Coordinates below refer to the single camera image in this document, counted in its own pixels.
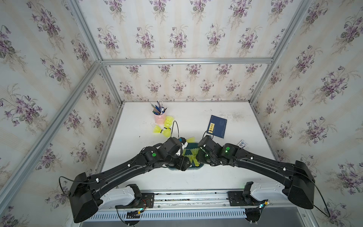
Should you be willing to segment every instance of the aluminum frame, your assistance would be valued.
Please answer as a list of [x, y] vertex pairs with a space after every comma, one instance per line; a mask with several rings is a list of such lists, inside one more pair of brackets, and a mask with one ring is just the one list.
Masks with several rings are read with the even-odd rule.
[[55, 137], [58, 130], [63, 125], [64, 120], [73, 110], [84, 90], [94, 78], [100, 67], [101, 61], [93, 63], [86, 75], [82, 78], [72, 94], [63, 104], [62, 108], [58, 111], [55, 117], [53, 117], [53, 120], [42, 133], [41, 137], [35, 142], [33, 147], [14, 170], [4, 187], [0, 190], [0, 213], [3, 213], [3, 211], [9, 206], [13, 197], [21, 189], [29, 175], [32, 173], [32, 170], [35, 168], [38, 160], [43, 155], [44, 150]]
[[288, 27], [286, 28], [285, 33], [282, 36], [282, 38], [276, 48], [276, 51], [272, 55], [273, 62], [267, 66], [265, 72], [261, 76], [260, 80], [258, 81], [258, 83], [256, 85], [255, 90], [253, 91], [253, 93], [251, 95], [250, 103], [254, 104], [256, 102], [259, 93], [262, 91], [262, 88], [264, 87], [272, 70], [275, 68], [275, 66], [279, 62], [282, 54], [287, 49], [287, 46], [288, 46], [290, 40], [294, 36], [295, 31], [298, 29], [301, 21], [304, 18], [305, 13], [307, 12], [307, 9], [309, 8], [312, 1], [313, 0], [302, 0], [300, 2], [300, 5], [298, 6], [293, 18], [291, 19]]

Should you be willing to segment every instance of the pink pen holder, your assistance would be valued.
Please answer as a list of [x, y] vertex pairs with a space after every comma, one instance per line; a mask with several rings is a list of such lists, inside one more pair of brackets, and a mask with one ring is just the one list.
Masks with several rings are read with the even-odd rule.
[[165, 121], [165, 118], [166, 118], [165, 113], [163, 113], [162, 115], [155, 115], [154, 114], [155, 123], [158, 124], [158, 125], [163, 125], [164, 121]]

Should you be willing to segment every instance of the purple flower pattern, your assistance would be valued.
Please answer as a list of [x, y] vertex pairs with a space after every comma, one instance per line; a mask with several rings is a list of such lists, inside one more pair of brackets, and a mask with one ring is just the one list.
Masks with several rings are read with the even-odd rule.
[[175, 101], [174, 97], [164, 94], [163, 98], [161, 99], [162, 101]]
[[277, 82], [281, 82], [283, 76], [284, 75], [281, 73], [281, 68], [278, 65], [271, 73], [268, 89], [272, 89]]
[[245, 78], [248, 79], [250, 77], [252, 77], [255, 73], [255, 71], [258, 68], [261, 68], [262, 64], [246, 64], [246, 73], [245, 73]]
[[197, 20], [197, 24], [199, 22], [203, 21], [203, 17], [205, 14], [204, 11], [204, 7], [205, 4], [207, 3], [207, 1], [211, 1], [211, 0], [191, 0], [190, 4], [193, 6], [193, 11], [192, 11], [192, 15], [193, 15], [193, 20]]
[[304, 96], [302, 96], [303, 91], [300, 89], [300, 86], [298, 86], [295, 90], [291, 90], [289, 94], [289, 99], [286, 100], [285, 106], [286, 109], [284, 111], [290, 112], [292, 109], [299, 105], [303, 105], [303, 100], [306, 99]]
[[120, 82], [120, 91], [123, 92], [123, 94], [125, 95], [125, 97], [127, 99], [132, 99], [133, 97], [133, 93], [134, 93], [134, 89], [133, 87], [130, 85], [130, 81], [126, 81], [126, 82]]
[[174, 92], [177, 96], [183, 95], [183, 89], [187, 86], [184, 81], [181, 81], [180, 79], [174, 80], [174, 83], [171, 85], [174, 88]]
[[211, 25], [209, 31], [206, 33], [208, 39], [208, 50], [212, 50], [211, 53], [216, 52], [219, 49], [219, 42], [225, 37], [226, 33], [223, 32], [218, 24]]
[[307, 122], [308, 129], [303, 129], [299, 132], [301, 133], [299, 140], [301, 140], [303, 144], [308, 144], [309, 146], [311, 146], [311, 142], [313, 142], [313, 144], [316, 144], [319, 141], [324, 142], [329, 129], [337, 132], [334, 128], [335, 125], [327, 124], [325, 121], [325, 118], [320, 117], [318, 120], [312, 119], [310, 122]]
[[173, 65], [158, 65], [158, 68], [160, 69], [160, 74], [164, 78], [168, 78], [170, 76], [170, 68]]
[[69, 154], [74, 159], [73, 163], [77, 162], [87, 163], [88, 161], [91, 161], [91, 157], [87, 153], [85, 146], [86, 146], [85, 143], [79, 142], [77, 147], [72, 147], [72, 152], [70, 152]]
[[246, 100], [247, 98], [245, 97], [245, 96], [242, 96], [242, 95], [240, 95], [240, 94], [237, 94], [234, 98], [233, 98], [233, 100]]
[[45, 74], [47, 76], [56, 79], [59, 82], [58, 85], [62, 86], [64, 89], [71, 89], [72, 82], [70, 81], [69, 76], [64, 72], [64, 62], [62, 59], [58, 59], [55, 56], [53, 58], [45, 56], [45, 58], [41, 58], [40, 61], [46, 68]]
[[216, 71], [218, 71], [216, 79], [218, 79], [218, 81], [223, 81], [225, 78], [228, 77], [229, 71], [231, 69], [232, 69], [231, 64], [219, 64], [216, 68]]
[[271, 49], [269, 49], [269, 52], [267, 53], [267, 55], [272, 56], [273, 53], [275, 52], [278, 44], [280, 43], [280, 39], [282, 38], [282, 35], [284, 34], [285, 28], [281, 29], [280, 33], [274, 37], [273, 41], [271, 42], [271, 44], [273, 45], [273, 47]]
[[272, 137], [272, 129], [271, 129], [272, 125], [271, 125], [271, 122], [268, 122], [267, 124], [264, 124], [262, 126], [264, 132], [266, 133], [266, 136], [267, 137]]
[[261, 27], [256, 26], [254, 29], [246, 28], [245, 33], [241, 35], [241, 39], [238, 41], [241, 46], [237, 49], [237, 54], [240, 57], [245, 57], [251, 53], [250, 49], [253, 49], [254, 44], [257, 42], [257, 30]]
[[8, 86], [8, 97], [0, 98], [0, 107], [8, 109], [4, 111], [4, 118], [10, 119], [14, 127], [24, 121], [26, 130], [33, 135], [36, 135], [37, 131], [44, 131], [48, 124], [48, 114], [40, 114], [43, 109], [36, 105], [37, 99], [15, 93], [19, 89], [16, 86], [17, 84], [14, 84], [11, 89]]
[[37, 23], [39, 32], [47, 32], [48, 41], [55, 49], [56, 47], [61, 51], [64, 49], [64, 37], [59, 35], [61, 29], [56, 24], [56, 18], [52, 15], [52, 13], [45, 9], [42, 4], [36, 2], [35, 4], [32, 1], [26, 3], [30, 9], [32, 9], [33, 21]]
[[276, 150], [276, 154], [277, 154], [277, 159], [280, 162], [290, 162], [288, 155], [284, 152], [283, 149]]
[[340, 172], [331, 171], [331, 177], [326, 183], [331, 184], [334, 190], [339, 190], [343, 195], [348, 192], [350, 195], [363, 192], [363, 163], [355, 165], [350, 162], [338, 164]]
[[233, 10], [232, 15], [228, 18], [228, 24], [231, 25], [231, 30], [237, 29], [240, 23], [243, 23], [242, 18], [247, 16], [247, 10], [251, 7], [252, 0], [232, 0], [229, 9]]
[[146, 87], [150, 89], [150, 93], [157, 97], [159, 95], [159, 88], [161, 87], [161, 84], [159, 81], [154, 80], [147, 80]]
[[248, 89], [250, 92], [248, 93], [249, 95], [252, 95], [254, 89], [255, 89], [255, 86], [257, 85], [257, 81], [251, 85], [251, 87]]
[[98, 137], [97, 145], [94, 147], [98, 155], [101, 154], [104, 144], [105, 142]]
[[272, 98], [271, 100], [268, 100], [267, 101], [267, 107], [265, 108], [265, 117], [269, 117], [270, 114], [272, 113], [276, 113], [276, 109], [277, 109], [277, 106], [276, 106], [276, 100], [275, 98]]
[[116, 39], [116, 36], [114, 36], [111, 33], [112, 26], [106, 26], [105, 30], [102, 28], [97, 28], [97, 30], [100, 32], [97, 35], [98, 42], [100, 44], [105, 45], [105, 52], [107, 55], [109, 55], [111, 58], [117, 58], [117, 55], [120, 53], [116, 49], [119, 48], [117, 45], [118, 40]]
[[[9, 206], [8, 212], [10, 212], [13, 208], [13, 206]], [[16, 219], [15, 215], [8, 213], [1, 218], [0, 223], [3, 227], [27, 227], [29, 221], [26, 218], [23, 220], [23, 217]]]
[[301, 34], [310, 31], [310, 27], [318, 19], [319, 16], [325, 15], [328, 11], [328, 1], [327, 0], [316, 0], [311, 3], [309, 9], [307, 10], [308, 15], [306, 16], [301, 29], [304, 31]]
[[152, 12], [155, 16], [155, 20], [157, 18], [160, 19], [160, 24], [165, 21], [165, 18], [167, 17], [165, 7], [167, 1], [170, 0], [149, 0], [150, 4], [154, 5], [154, 12]]
[[344, 72], [345, 68], [339, 66], [337, 71], [328, 72], [328, 76], [321, 78], [324, 83], [323, 86], [316, 88], [313, 93], [315, 94], [312, 101], [315, 100], [316, 103], [324, 102], [327, 104], [326, 99], [329, 98], [333, 100], [337, 94], [343, 95], [344, 90], [348, 87], [349, 77], [359, 77], [356, 74], [357, 71]]
[[4, 186], [4, 184], [6, 183], [6, 181], [11, 177], [11, 171], [7, 170], [7, 168], [9, 167], [10, 162], [8, 162], [6, 165], [4, 166], [0, 166], [0, 176], [1, 176], [1, 180], [0, 180], [0, 189]]
[[291, 139], [293, 137], [294, 131], [291, 129], [292, 123], [290, 123], [290, 120], [286, 122], [281, 122], [280, 129], [276, 133], [276, 136], [279, 141], [282, 141], [284, 138]]
[[234, 93], [235, 89], [239, 86], [239, 82], [237, 82], [235, 79], [230, 79], [229, 82], [225, 85], [225, 87], [227, 88], [226, 95], [231, 96]]
[[296, 78], [300, 78], [300, 73], [304, 74], [308, 69], [311, 69], [315, 60], [315, 55], [322, 53], [322, 51], [319, 49], [320, 48], [313, 49], [313, 47], [309, 45], [306, 50], [302, 51], [301, 54], [296, 57], [298, 63], [294, 65], [290, 70], [290, 78], [292, 78], [293, 80]]
[[154, 36], [150, 33], [152, 26], [146, 26], [144, 29], [141, 27], [137, 28], [136, 43], [141, 44], [140, 53], [144, 54], [146, 58], [151, 57], [154, 48]]
[[300, 161], [306, 164], [306, 166], [310, 170], [311, 175], [314, 178], [317, 176], [317, 173], [320, 172], [315, 166], [317, 164], [317, 161], [314, 159], [313, 155], [301, 155]]
[[329, 209], [330, 217], [324, 216], [319, 219], [325, 224], [332, 224], [338, 227], [345, 227], [345, 226], [353, 227], [350, 222], [350, 220], [352, 220], [350, 218], [351, 214], [348, 211], [341, 210], [341, 208], [346, 210], [347, 205], [345, 203], [335, 204], [331, 199], [329, 200], [330, 201], [326, 203], [326, 206]]
[[94, 106], [98, 106], [99, 104], [99, 99], [98, 99], [98, 95], [97, 95], [97, 91], [96, 91], [96, 88], [94, 87], [93, 83], [90, 83], [88, 86], [87, 86], [87, 89], [84, 91], [84, 94], [88, 99], [91, 99], [91, 103], [94, 105]]
[[35, 167], [36, 170], [41, 170], [43, 169], [43, 167], [45, 169], [48, 169], [48, 172], [50, 170], [52, 170], [53, 172], [55, 172], [55, 167], [56, 165], [59, 165], [60, 167], [62, 167], [62, 160], [60, 159], [60, 157], [57, 157], [51, 147], [53, 146], [53, 144], [49, 144], [49, 147], [45, 150], [45, 153], [42, 155], [42, 157], [40, 157], [40, 160], [38, 161], [37, 166]]
[[27, 63], [24, 61], [24, 57], [18, 55], [20, 51], [14, 49], [7, 34], [11, 34], [11, 31], [5, 25], [2, 25], [0, 29], [0, 58], [4, 59], [2, 63], [9, 64], [13, 71], [17, 66], [20, 66], [25, 73]]
[[202, 94], [207, 96], [212, 87], [214, 87], [213, 81], [209, 81], [208, 79], [203, 79], [202, 83], [199, 85], [201, 88]]
[[126, 65], [126, 69], [129, 70], [129, 74], [131, 75], [132, 78], [135, 79], [140, 77], [139, 67], [141, 67], [141, 65]]
[[91, 114], [88, 120], [91, 122], [92, 128], [96, 128], [98, 131], [103, 131], [103, 123], [99, 118], [99, 113], [96, 112], [94, 114]]
[[196, 95], [187, 96], [186, 101], [198, 101]]
[[108, 91], [102, 92], [102, 98], [103, 98], [103, 103], [106, 104], [109, 108], [113, 109], [114, 103], [112, 102], [110, 92]]
[[292, 3], [293, 0], [272, 0], [271, 1], [271, 12], [269, 13], [269, 19], [272, 20], [271, 24], [276, 23], [282, 15], [282, 10], [285, 9], [286, 5]]
[[169, 42], [173, 44], [171, 48], [171, 53], [175, 54], [175, 57], [178, 58], [184, 53], [184, 49], [187, 47], [187, 35], [184, 30], [188, 26], [182, 25], [179, 29], [177, 27], [172, 27], [172, 33], [170, 34]]
[[84, 122], [81, 122], [82, 117], [78, 115], [78, 111], [73, 110], [68, 115], [68, 119], [65, 120], [63, 125], [67, 128], [67, 131], [73, 129], [73, 134], [78, 136], [78, 133], [83, 135], [84, 132]]
[[109, 114], [109, 118], [107, 118], [107, 120], [106, 120], [108, 127], [110, 127], [110, 128], [112, 127], [112, 124], [113, 124], [114, 119], [115, 119], [115, 117], [114, 116], [111, 116]]
[[190, 82], [195, 81], [198, 78], [201, 69], [202, 65], [187, 65], [187, 68], [185, 69], [189, 72], [187, 74], [187, 79], [190, 79]]
[[257, 114], [260, 114], [260, 107], [258, 106], [258, 101], [252, 105], [253, 109]]
[[332, 47], [337, 47], [338, 49], [333, 53], [341, 54], [342, 51], [347, 50], [347, 45], [353, 46], [352, 41], [358, 38], [360, 34], [363, 34], [363, 6], [359, 9], [358, 13], [347, 18], [348, 21], [344, 24], [345, 32], [336, 38], [336, 42]]
[[69, 205], [69, 199], [67, 198], [67, 194], [69, 192], [68, 187], [66, 184], [68, 181], [62, 182], [62, 189], [65, 194], [63, 194], [62, 190], [60, 189], [60, 186], [57, 185], [57, 189], [49, 192], [49, 197], [45, 199], [44, 201], [51, 205], [50, 210], [56, 209], [59, 207], [59, 205], [63, 205], [64, 207]]
[[144, 97], [142, 95], [136, 95], [135, 101], [149, 101], [147, 97]]
[[222, 94], [214, 95], [212, 96], [211, 101], [222, 101], [222, 97], [223, 97]]
[[73, 45], [73, 52], [75, 53], [77, 60], [82, 60], [82, 65], [85, 70], [91, 68], [91, 61], [89, 59], [90, 55], [87, 51], [87, 47], [84, 43], [79, 40], [79, 34], [76, 35], [76, 38], [71, 40]]
[[125, 13], [122, 11], [122, 2], [126, 0], [103, 0], [106, 5], [110, 7], [110, 14], [114, 20], [119, 21], [119, 24], [122, 24], [125, 21]]

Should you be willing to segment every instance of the book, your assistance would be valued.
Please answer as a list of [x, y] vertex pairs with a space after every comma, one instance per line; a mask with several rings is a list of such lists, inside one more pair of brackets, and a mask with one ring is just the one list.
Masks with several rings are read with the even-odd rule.
[[212, 115], [209, 121], [207, 132], [208, 134], [224, 138], [226, 125], [227, 125], [227, 119]]

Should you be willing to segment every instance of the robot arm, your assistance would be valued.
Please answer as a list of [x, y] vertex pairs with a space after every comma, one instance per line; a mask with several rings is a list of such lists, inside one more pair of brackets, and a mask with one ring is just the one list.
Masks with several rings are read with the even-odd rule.
[[[187, 144], [184, 138], [172, 137], [165, 143], [144, 148], [129, 161], [110, 170], [89, 177], [85, 173], [76, 176], [68, 193], [74, 222], [82, 222], [94, 215], [103, 203], [101, 197], [132, 177], [163, 165], [185, 171], [190, 166], [189, 158], [179, 154]], [[306, 209], [313, 208], [314, 178], [303, 162], [278, 162], [252, 154], [230, 143], [221, 147], [209, 135], [198, 146], [201, 148], [197, 155], [199, 162], [211, 166], [246, 168], [268, 176], [285, 186], [282, 193], [293, 204]]]

